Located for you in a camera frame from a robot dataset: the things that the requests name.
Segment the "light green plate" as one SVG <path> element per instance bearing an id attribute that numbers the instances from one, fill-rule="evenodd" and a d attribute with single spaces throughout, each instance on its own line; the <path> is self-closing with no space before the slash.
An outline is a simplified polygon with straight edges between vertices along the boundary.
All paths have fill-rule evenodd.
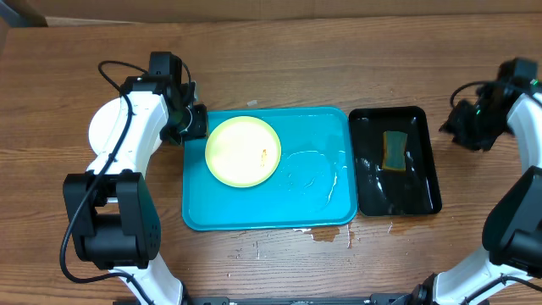
<path id="1" fill-rule="evenodd" d="M 277 169 L 281 153 L 274 128 L 251 116 L 225 120 L 212 131 L 205 146 L 206 164 L 213 176 L 238 188 L 267 180 Z"/>

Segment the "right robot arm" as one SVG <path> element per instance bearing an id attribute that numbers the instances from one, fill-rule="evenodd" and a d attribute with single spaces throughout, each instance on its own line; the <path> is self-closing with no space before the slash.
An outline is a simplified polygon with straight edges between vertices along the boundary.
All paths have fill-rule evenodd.
<path id="1" fill-rule="evenodd" d="M 430 275 L 398 304 L 486 304 L 521 284 L 535 291 L 541 276 L 541 82 L 526 58 L 505 61 L 495 80 L 471 84 L 478 100 L 451 100 L 440 127 L 467 149 L 488 151 L 504 132 L 515 136 L 522 175 L 491 210 L 482 244 L 452 269 Z"/>

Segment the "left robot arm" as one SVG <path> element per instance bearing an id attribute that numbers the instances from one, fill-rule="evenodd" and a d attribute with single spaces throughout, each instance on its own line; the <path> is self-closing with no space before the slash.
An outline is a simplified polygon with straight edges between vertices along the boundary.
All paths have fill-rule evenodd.
<path id="1" fill-rule="evenodd" d="M 121 279 L 139 304 L 190 304 L 184 284 L 159 253 L 161 225 L 145 182 L 163 141 L 182 146 L 208 136 L 207 108 L 191 73 L 171 52 L 153 52 L 148 69 L 116 85 L 119 111 L 96 159 L 63 184 L 69 224 L 59 250 L 64 276 L 77 284 Z"/>

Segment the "white plate front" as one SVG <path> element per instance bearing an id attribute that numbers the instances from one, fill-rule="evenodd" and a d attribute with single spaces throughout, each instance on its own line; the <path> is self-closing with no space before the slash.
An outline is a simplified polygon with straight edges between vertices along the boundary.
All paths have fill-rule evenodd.
<path id="1" fill-rule="evenodd" d="M 124 97 L 118 97 L 102 106 L 92 118 L 88 137 L 96 155 L 113 151 L 129 115 L 130 126 L 119 154 L 136 159 L 153 153 L 158 134 L 168 119 L 165 101 L 162 97 L 143 93 L 130 94 L 129 99 L 131 109 Z"/>

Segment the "green and yellow sponge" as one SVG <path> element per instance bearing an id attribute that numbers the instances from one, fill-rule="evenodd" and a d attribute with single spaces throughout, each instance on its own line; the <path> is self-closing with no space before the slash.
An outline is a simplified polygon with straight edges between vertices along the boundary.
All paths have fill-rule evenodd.
<path id="1" fill-rule="evenodd" d="M 382 169 L 404 172 L 406 170 L 405 151 L 407 133 L 387 130 L 383 133 Z"/>

